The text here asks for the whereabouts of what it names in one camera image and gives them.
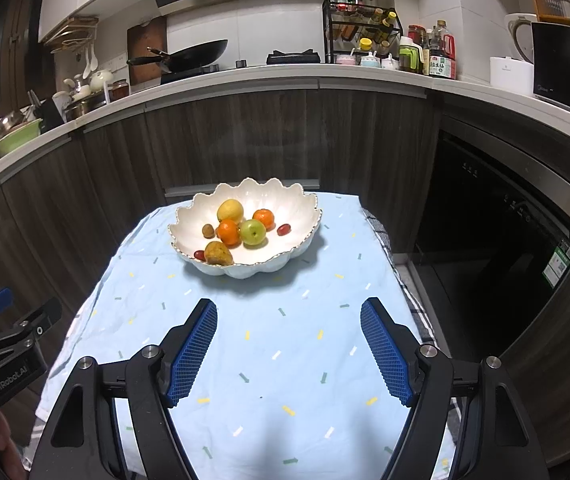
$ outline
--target pan handle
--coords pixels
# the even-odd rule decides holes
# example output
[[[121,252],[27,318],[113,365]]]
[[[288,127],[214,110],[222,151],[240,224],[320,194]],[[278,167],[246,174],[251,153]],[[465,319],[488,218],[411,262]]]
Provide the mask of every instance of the pan handle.
[[[130,66],[148,65],[151,63],[160,63],[162,57],[160,56],[143,56],[143,57],[133,57],[127,60],[127,64]]]

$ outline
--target frying pan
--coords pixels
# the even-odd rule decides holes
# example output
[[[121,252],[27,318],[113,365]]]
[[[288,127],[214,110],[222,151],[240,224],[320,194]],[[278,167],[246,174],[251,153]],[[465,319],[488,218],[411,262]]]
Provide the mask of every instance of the frying pan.
[[[184,72],[193,68],[207,66],[215,62],[227,48],[227,40],[209,41],[200,45],[190,46],[173,54],[147,47],[156,56],[135,57],[127,61],[128,65],[139,66],[158,63],[161,70],[167,73]]]

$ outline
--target white spoon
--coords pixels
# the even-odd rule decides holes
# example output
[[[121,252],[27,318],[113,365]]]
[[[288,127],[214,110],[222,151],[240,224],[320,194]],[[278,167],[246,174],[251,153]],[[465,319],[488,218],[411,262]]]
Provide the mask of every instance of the white spoon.
[[[91,73],[91,69],[90,69],[90,65],[89,65],[89,47],[85,47],[85,61],[87,62],[87,65],[85,66],[85,70],[82,73],[82,78],[83,79],[87,79],[89,77],[89,74]]]
[[[92,63],[90,65],[90,69],[92,69],[93,72],[97,68],[98,68],[98,58],[96,57],[96,54],[94,54],[94,44],[92,43]]]

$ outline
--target fruit bowl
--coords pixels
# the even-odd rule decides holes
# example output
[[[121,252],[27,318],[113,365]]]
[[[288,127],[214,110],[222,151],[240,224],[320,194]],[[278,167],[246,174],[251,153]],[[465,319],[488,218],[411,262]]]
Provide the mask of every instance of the fruit bowl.
[[[262,208],[274,213],[276,227],[290,224],[291,231],[279,236],[276,227],[267,232],[266,240],[258,246],[239,244],[231,248],[234,263],[229,266],[211,265],[194,257],[194,252],[204,250],[212,241],[202,234],[205,224],[218,225],[216,212],[230,198],[238,200],[244,208],[244,216],[251,219],[254,211]],[[168,226],[172,247],[178,255],[198,270],[211,276],[227,274],[244,280],[256,272],[275,272],[292,258],[303,254],[318,230],[322,210],[318,209],[318,197],[305,194],[300,184],[285,187],[277,178],[259,184],[246,178],[238,186],[219,184],[216,190],[205,195],[198,193],[189,207],[176,210],[176,223]]]

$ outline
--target orange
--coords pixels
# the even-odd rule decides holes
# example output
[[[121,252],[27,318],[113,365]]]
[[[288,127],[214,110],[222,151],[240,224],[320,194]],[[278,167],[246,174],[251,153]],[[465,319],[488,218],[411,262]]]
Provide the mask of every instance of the orange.
[[[269,209],[258,209],[252,218],[254,218],[254,220],[258,220],[258,222],[263,224],[267,231],[274,227],[274,213],[272,213]]]
[[[220,222],[218,226],[218,238],[226,246],[234,246],[241,241],[241,236],[238,232],[238,225],[232,219],[225,219]]]

